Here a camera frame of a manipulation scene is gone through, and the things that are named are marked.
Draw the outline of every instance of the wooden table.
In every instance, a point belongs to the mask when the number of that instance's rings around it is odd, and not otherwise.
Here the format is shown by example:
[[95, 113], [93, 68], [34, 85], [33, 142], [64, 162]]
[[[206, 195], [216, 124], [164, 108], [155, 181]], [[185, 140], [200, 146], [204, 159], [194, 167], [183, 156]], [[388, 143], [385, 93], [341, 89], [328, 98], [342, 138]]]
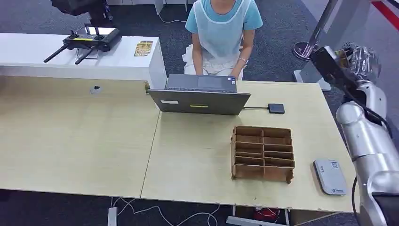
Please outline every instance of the wooden table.
[[[351, 211], [351, 196], [324, 194], [313, 161], [337, 160], [347, 189], [355, 176], [334, 119], [317, 84], [237, 82], [250, 92], [247, 107], [284, 104], [283, 115], [244, 109], [239, 116], [161, 113], [142, 198], [263, 206], [296, 210]], [[291, 184], [231, 179], [230, 137], [236, 125], [290, 128], [295, 169]]]
[[[142, 81], [0, 79], [1, 189], [310, 210], [311, 219], [351, 212], [350, 195], [322, 193], [312, 166], [337, 160], [351, 190], [354, 168], [317, 84], [238, 81], [247, 107], [282, 103], [286, 113], [225, 116], [160, 113]], [[292, 130], [291, 184], [231, 179], [236, 125]]]
[[0, 84], [1, 189], [140, 197], [159, 115], [144, 82]]

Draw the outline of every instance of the cardboard compartment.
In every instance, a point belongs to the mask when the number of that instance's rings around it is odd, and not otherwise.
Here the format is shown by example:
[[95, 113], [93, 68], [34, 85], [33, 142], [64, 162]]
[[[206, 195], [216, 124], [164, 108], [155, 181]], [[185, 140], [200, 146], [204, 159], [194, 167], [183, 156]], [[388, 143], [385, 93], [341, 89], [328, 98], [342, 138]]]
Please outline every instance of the cardboard compartment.
[[262, 128], [241, 126], [234, 128], [233, 133], [236, 135], [237, 142], [247, 143], [263, 143], [263, 131]]
[[279, 167], [295, 167], [294, 160], [289, 159], [279, 159], [279, 158], [271, 158], [266, 157], [264, 159], [265, 166], [279, 166]]
[[271, 152], [291, 152], [292, 153], [292, 145], [270, 145], [263, 144], [265, 151]]
[[232, 178], [285, 181], [295, 167], [291, 130], [237, 126], [231, 137]]
[[233, 178], [263, 178], [263, 166], [234, 165]]
[[263, 128], [264, 137], [278, 137], [291, 139], [291, 130], [282, 128]]
[[243, 135], [237, 135], [236, 140], [238, 142], [248, 142], [248, 143], [262, 143], [262, 137], [253, 137], [253, 136], [243, 136]]
[[280, 159], [294, 159], [294, 154], [289, 153], [289, 152], [271, 152], [271, 151], [265, 151], [264, 152], [264, 157], [272, 157], [272, 158], [280, 158]]
[[266, 145], [291, 145], [291, 138], [263, 137]]
[[236, 164], [239, 165], [252, 165], [252, 166], [263, 166], [263, 159], [251, 158], [251, 157], [240, 157], [236, 156]]
[[251, 136], [251, 137], [262, 137], [263, 134], [263, 130], [261, 127], [252, 127], [252, 126], [236, 126], [234, 128], [234, 131], [236, 135]]
[[252, 157], [252, 158], [263, 158], [262, 153], [251, 153], [251, 152], [246, 152], [246, 150], [242, 150], [242, 152], [237, 149], [236, 151], [236, 156], [240, 157]]

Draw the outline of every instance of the red object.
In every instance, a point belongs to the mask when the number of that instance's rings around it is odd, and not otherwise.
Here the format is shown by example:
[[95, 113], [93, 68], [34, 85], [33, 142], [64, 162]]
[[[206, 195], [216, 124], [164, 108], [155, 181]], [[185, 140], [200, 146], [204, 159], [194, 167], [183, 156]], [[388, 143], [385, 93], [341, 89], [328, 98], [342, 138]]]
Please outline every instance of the red object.
[[382, 1], [371, 2], [384, 17], [399, 31], [399, 18]]
[[274, 222], [277, 220], [277, 215], [275, 213], [278, 213], [278, 209], [268, 209], [264, 208], [259, 211], [255, 211], [254, 213], [254, 220], [260, 220], [260, 221], [271, 221]]

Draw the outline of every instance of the external hard drive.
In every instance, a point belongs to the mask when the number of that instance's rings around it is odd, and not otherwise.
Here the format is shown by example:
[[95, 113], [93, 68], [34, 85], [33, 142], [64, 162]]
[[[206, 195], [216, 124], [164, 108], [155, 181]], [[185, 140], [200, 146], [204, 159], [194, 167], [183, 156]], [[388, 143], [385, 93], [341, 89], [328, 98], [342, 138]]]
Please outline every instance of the external hard drive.
[[313, 162], [323, 192], [331, 195], [346, 195], [346, 182], [337, 161], [317, 159]]

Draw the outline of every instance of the person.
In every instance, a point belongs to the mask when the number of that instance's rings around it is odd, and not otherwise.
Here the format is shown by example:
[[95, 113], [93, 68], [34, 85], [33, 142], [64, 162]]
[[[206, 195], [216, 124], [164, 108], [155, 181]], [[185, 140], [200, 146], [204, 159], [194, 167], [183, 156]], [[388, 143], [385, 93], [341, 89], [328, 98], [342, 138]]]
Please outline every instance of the person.
[[262, 25], [254, 0], [196, 1], [185, 25], [192, 33], [192, 44], [182, 55], [186, 62], [184, 73], [241, 80], [252, 52], [255, 29]]

